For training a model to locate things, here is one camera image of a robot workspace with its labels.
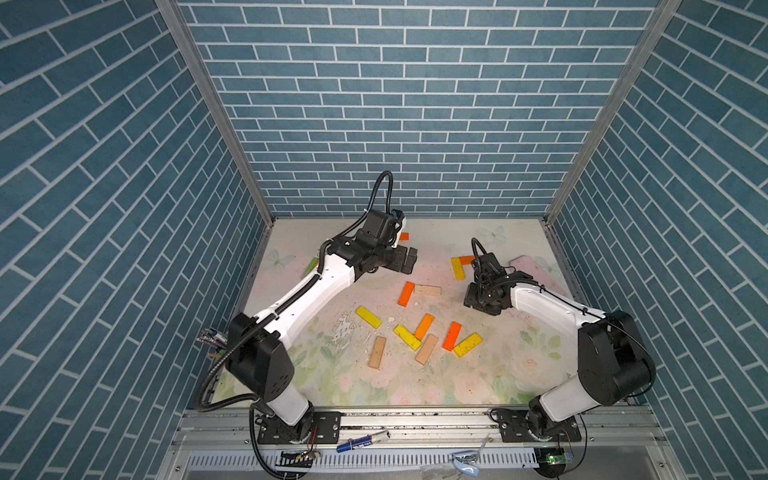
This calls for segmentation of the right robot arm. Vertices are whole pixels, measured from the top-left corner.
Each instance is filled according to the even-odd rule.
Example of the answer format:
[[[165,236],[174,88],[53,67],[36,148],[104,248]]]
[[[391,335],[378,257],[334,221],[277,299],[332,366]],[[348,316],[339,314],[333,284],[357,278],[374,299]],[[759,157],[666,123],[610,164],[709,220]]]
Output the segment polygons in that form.
[[[514,308],[575,336],[576,375],[529,402],[531,430],[641,395],[656,381],[655,362],[634,318],[624,311],[607,313],[578,304],[524,272],[476,273],[464,305],[488,315]]]

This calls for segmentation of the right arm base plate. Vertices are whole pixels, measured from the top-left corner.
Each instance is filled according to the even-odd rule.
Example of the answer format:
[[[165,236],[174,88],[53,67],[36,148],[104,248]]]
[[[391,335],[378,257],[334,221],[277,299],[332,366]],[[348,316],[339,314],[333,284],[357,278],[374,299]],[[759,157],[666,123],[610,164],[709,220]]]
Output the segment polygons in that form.
[[[552,421],[543,413],[510,408],[493,408],[488,415],[497,424],[504,443],[576,443],[582,440],[574,417]]]

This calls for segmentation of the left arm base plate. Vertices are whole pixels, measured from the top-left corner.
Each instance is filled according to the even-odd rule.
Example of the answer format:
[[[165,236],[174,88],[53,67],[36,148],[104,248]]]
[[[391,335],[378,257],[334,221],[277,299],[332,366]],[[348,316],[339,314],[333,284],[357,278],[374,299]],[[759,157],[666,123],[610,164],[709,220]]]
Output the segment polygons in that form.
[[[257,441],[265,445],[290,443],[338,443],[342,414],[339,411],[308,410],[296,425],[288,425],[278,416],[260,417]]]

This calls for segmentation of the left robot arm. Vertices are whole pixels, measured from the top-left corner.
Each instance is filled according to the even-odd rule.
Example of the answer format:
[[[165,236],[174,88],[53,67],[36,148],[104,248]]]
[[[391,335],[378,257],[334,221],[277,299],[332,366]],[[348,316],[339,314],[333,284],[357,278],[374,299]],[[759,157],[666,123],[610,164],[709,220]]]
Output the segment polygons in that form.
[[[235,322],[226,370],[255,396],[257,409],[288,427],[309,422],[311,402],[293,384],[288,349],[334,297],[377,269],[409,275],[418,250],[403,245],[360,243],[342,237],[325,241],[319,263],[297,286],[251,318]]]

